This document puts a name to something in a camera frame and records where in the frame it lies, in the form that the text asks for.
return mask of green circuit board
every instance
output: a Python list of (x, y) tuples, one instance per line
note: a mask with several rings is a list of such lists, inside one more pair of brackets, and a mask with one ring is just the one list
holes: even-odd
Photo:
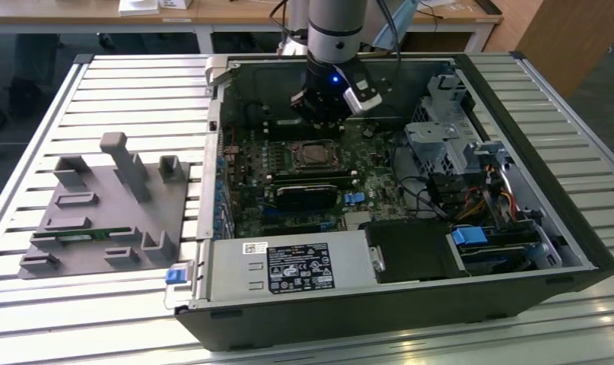
[[(349, 230), (345, 216), (359, 211), (366, 211), (372, 220), (378, 221), (408, 215), (389, 160), (394, 132), (374, 133), (366, 122), (347, 122), (345, 127), (346, 132), (337, 141), (267, 141), (255, 131), (237, 139), (237, 153), (230, 156), (237, 237), (289, 234), (285, 233), (286, 228), (295, 233)], [(314, 148), (315, 157), (301, 160), (297, 157), (302, 156), (299, 152), (313, 145), (318, 145)], [(354, 186), (339, 190), (333, 208), (279, 214), (273, 197), (275, 188), (273, 183), (266, 183), (267, 175), (299, 173), (302, 168), (319, 168), (313, 165), (326, 165), (329, 171), (354, 170)], [(345, 195), (359, 192), (365, 200), (353, 205), (346, 204)]]

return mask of metal workbench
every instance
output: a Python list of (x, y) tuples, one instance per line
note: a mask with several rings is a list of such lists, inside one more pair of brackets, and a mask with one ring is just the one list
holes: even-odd
[[(612, 152), (526, 60), (506, 53), (472, 58), (614, 255)], [(110, 131), (128, 135), (127, 147), (145, 163), (178, 154), (193, 164), (181, 249), (181, 259), (193, 259), (210, 100), (205, 64), (206, 56), (96, 56), (72, 66), (0, 196), (0, 363), (614, 363), (614, 277), (516, 318), (234, 353), (205, 350), (171, 317), (165, 270), (18, 279), (58, 184), (58, 156), (111, 163), (99, 149)], [(478, 117), (498, 139), (489, 115)], [(171, 295), (177, 300), (189, 292)]]

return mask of person's leg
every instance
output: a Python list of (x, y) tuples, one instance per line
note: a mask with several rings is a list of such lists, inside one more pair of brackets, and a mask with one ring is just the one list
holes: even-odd
[(10, 114), (16, 118), (28, 117), (36, 109), (43, 96), (38, 84), (52, 84), (58, 44), (56, 34), (19, 34), (15, 38)]
[(139, 33), (111, 33), (112, 45), (122, 55), (146, 55), (149, 49)]

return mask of power supply label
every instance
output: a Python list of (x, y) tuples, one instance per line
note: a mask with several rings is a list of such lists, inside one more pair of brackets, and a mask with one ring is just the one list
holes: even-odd
[(269, 247), (266, 258), (269, 290), (273, 294), (335, 287), (327, 243)]

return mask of wooden desk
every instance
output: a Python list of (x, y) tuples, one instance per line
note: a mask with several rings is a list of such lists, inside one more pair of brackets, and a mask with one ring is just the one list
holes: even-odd
[[(278, 28), (269, 23), (269, 13), (277, 3), (270, 0), (201, 0), (197, 22), (205, 24), (202, 32), (278, 32)], [(436, 22), (430, 15), (417, 13), (409, 32), (472, 33), (465, 50), (480, 52), (502, 16), (488, 14), (474, 0), (460, 0), (457, 5), (437, 7), (434, 13), (444, 19)], [(211, 37), (207, 38), (202, 39), (201, 48), (206, 49), (203, 52), (213, 53)]]
[[(187, 10), (120, 17), (118, 0), (0, 0), (0, 33), (195, 33), (202, 53), (214, 53), (217, 32), (278, 32), (269, 23), (274, 3), (261, 0), (194, 0)], [(480, 52), (501, 15), (474, 0), (417, 13), (409, 32), (470, 33), (466, 51)]]
[(199, 3), (120, 17), (119, 0), (0, 0), (0, 33), (195, 33)]
[(120, 17), (119, 0), (0, 0), (0, 24), (165, 24), (169, 18), (193, 23), (198, 4), (195, 0), (187, 10)]

